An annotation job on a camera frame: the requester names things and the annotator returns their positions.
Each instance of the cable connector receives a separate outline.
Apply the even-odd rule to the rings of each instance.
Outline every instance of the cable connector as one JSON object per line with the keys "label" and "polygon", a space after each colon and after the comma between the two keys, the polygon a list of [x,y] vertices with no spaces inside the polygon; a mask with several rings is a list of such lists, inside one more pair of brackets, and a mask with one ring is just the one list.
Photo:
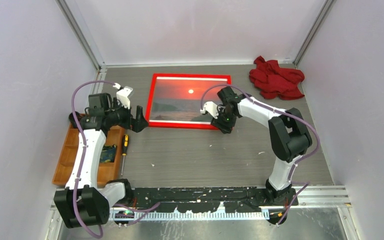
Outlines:
{"label": "cable connector", "polygon": [[114,85],[112,85],[113,88],[117,89],[117,90],[120,90],[122,89],[122,86],[118,83],[114,83]]}

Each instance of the white wall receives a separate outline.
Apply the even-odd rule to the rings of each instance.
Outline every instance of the white wall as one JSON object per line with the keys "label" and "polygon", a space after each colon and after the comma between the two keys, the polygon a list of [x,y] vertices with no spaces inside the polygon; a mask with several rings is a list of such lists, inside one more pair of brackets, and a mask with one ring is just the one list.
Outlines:
{"label": "white wall", "polygon": [[107,65],[291,62],[323,0],[71,0]]}
{"label": "white wall", "polygon": [[0,0],[0,240],[40,239],[72,92],[95,77],[54,0]]}
{"label": "white wall", "polygon": [[384,239],[384,2],[337,1],[299,68],[333,179]]}

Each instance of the red towel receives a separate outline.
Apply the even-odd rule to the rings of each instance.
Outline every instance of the red towel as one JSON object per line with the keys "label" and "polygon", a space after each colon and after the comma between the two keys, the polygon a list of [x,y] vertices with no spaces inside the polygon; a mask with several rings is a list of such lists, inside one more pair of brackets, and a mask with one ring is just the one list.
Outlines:
{"label": "red towel", "polygon": [[265,61],[262,56],[255,59],[256,69],[249,72],[249,80],[265,99],[279,96],[282,100],[295,100],[304,97],[298,84],[304,81],[302,71],[280,67],[277,60]]}

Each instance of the wooden tray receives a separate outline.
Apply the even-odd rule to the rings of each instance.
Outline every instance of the wooden tray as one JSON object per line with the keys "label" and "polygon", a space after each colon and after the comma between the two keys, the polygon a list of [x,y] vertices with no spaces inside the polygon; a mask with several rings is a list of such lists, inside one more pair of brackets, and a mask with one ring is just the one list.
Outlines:
{"label": "wooden tray", "polygon": [[[119,126],[113,126],[108,131],[105,145],[116,145],[116,153],[114,162],[99,163],[97,184],[98,187],[104,187],[110,180],[118,178],[120,162],[122,158],[122,138],[125,130]],[[70,124],[65,137],[64,146],[59,156],[58,165],[53,175],[52,183],[64,187],[73,171],[74,162],[76,161],[77,149],[79,147],[79,130],[73,128]]]}

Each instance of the sunset picture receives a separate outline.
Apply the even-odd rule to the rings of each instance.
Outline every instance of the sunset picture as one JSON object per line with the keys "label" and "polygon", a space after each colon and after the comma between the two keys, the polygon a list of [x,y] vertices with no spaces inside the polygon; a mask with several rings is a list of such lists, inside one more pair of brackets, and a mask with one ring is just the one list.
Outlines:
{"label": "sunset picture", "polygon": [[[230,82],[230,76],[223,75],[155,74],[146,114],[150,126],[210,128],[213,117],[200,113],[201,97],[212,86]],[[217,92],[222,88],[211,89],[203,102],[221,104]]]}

